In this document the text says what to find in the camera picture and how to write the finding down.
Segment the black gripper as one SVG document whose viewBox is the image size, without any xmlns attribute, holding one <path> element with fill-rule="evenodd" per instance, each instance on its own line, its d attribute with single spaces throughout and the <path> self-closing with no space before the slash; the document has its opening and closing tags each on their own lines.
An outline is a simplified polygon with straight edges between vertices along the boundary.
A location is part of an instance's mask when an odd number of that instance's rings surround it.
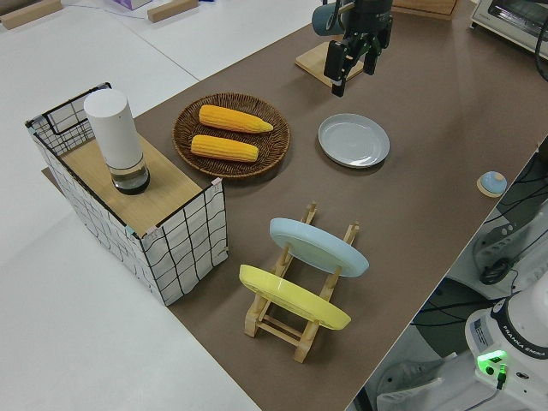
<svg viewBox="0 0 548 411">
<path fill-rule="evenodd" d="M 348 58 L 364 56 L 363 71 L 374 75 L 378 56 L 390 43 L 393 18 L 392 1 L 346 1 L 351 9 L 342 12 L 343 43 L 349 48 Z M 331 92 L 342 97 L 346 77 L 346 45 L 331 40 L 328 44 L 324 76 L 331 80 Z"/>
</svg>

